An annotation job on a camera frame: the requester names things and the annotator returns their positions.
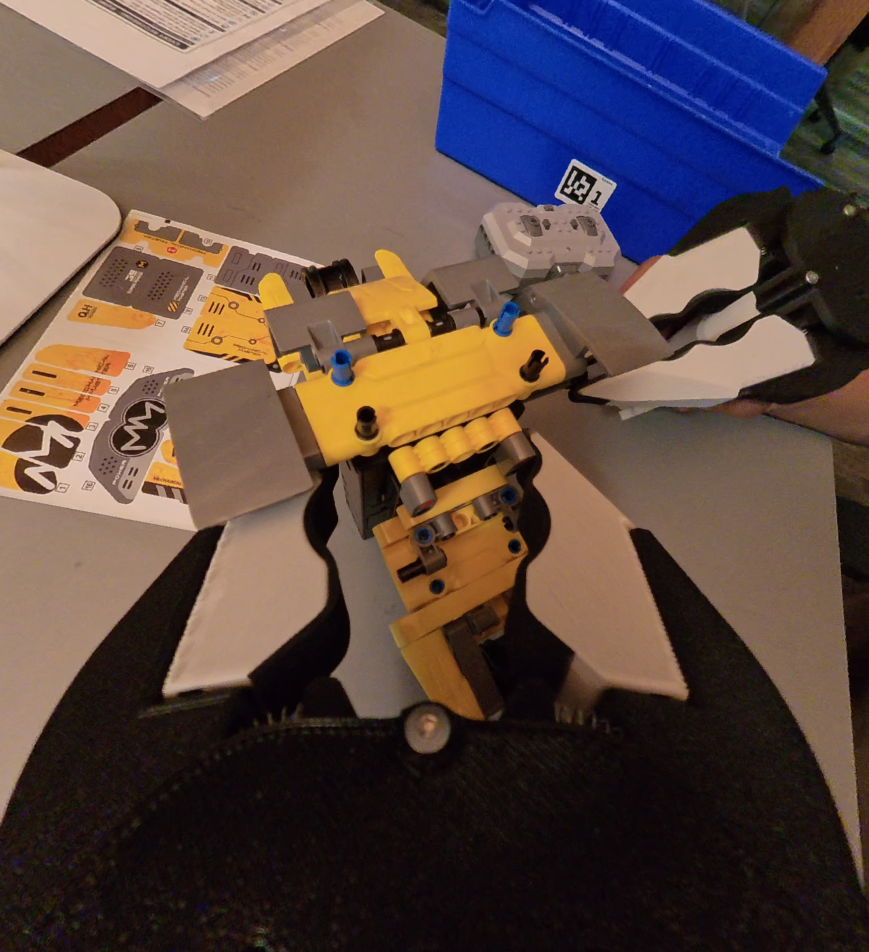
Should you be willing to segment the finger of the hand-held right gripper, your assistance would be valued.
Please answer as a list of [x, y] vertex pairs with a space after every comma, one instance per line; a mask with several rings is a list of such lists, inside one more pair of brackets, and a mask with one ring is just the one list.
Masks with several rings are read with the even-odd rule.
[[653, 339], [662, 316], [681, 326], [675, 339], [718, 339], [761, 317], [752, 289], [761, 249], [737, 228], [677, 255], [664, 255], [620, 301], [620, 327]]
[[675, 351], [669, 359], [603, 378], [579, 393], [607, 401], [624, 419], [656, 408], [708, 408], [815, 360], [802, 330], [780, 316], [761, 315], [753, 301], [691, 322], [669, 343]]

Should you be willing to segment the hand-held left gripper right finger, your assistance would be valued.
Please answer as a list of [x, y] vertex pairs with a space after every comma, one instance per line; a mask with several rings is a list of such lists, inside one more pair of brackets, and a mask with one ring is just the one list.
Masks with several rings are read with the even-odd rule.
[[511, 603], [515, 691], [539, 689], [554, 713], [591, 713], [610, 688], [685, 701], [632, 523], [539, 434], [532, 441]]

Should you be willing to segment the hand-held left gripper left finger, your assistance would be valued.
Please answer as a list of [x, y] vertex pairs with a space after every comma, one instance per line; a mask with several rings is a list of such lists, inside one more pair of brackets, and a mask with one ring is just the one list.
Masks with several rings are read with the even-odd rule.
[[296, 698], [333, 673], [349, 645], [349, 616], [332, 554], [336, 475], [223, 530], [163, 696], [255, 684]]

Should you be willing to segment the yellow black brick vehicle model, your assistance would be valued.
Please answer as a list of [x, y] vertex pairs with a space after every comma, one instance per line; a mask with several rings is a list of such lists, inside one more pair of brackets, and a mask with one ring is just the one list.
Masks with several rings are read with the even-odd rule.
[[165, 400], [198, 529], [342, 477], [406, 614], [391, 630], [427, 696], [473, 719], [511, 710], [511, 603], [527, 547], [521, 473], [536, 458], [515, 405], [585, 378], [589, 318], [620, 301], [594, 273], [518, 290], [498, 258], [417, 282], [392, 253], [356, 283], [311, 269], [309, 299], [260, 285], [276, 389], [245, 363], [169, 385]]

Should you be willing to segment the person's right hand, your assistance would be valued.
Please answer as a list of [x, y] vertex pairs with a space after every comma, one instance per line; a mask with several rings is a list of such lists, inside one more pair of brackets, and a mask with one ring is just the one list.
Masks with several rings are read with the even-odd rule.
[[737, 418], [771, 415], [858, 446], [869, 446], [869, 368], [846, 386], [786, 405], [736, 399], [714, 407]]

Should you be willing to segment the grey remote controller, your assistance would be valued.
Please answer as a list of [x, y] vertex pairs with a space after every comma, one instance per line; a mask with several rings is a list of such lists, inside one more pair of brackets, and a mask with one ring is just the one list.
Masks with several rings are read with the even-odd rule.
[[574, 203], [531, 207], [515, 201], [492, 207], [481, 220], [476, 256], [500, 256], [523, 283], [594, 270], [607, 275], [619, 243], [592, 206]]

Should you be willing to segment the blue plastic bin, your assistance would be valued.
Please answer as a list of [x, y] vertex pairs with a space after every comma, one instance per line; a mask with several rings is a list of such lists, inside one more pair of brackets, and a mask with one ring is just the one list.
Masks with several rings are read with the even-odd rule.
[[641, 261], [733, 195], [819, 186], [780, 152], [825, 76], [707, 2], [455, 1], [435, 144], [593, 204]]

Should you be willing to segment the yellow sticker sheet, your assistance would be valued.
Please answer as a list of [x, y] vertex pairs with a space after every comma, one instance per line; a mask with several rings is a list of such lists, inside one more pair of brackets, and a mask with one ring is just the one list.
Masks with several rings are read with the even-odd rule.
[[264, 360], [258, 283], [310, 262], [131, 211], [0, 394], [0, 496], [192, 529], [163, 390]]

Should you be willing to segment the white metal book stand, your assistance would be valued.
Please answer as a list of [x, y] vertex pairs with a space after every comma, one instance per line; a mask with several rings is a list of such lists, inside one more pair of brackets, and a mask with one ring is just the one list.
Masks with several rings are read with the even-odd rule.
[[0, 149], [0, 345], [120, 225], [104, 193]]

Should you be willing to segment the wooden post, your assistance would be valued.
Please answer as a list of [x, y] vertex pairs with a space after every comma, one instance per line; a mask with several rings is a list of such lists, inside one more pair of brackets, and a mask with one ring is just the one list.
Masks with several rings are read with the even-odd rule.
[[817, 64], [825, 64], [869, 11], [869, 1], [781, 1], [761, 29]]

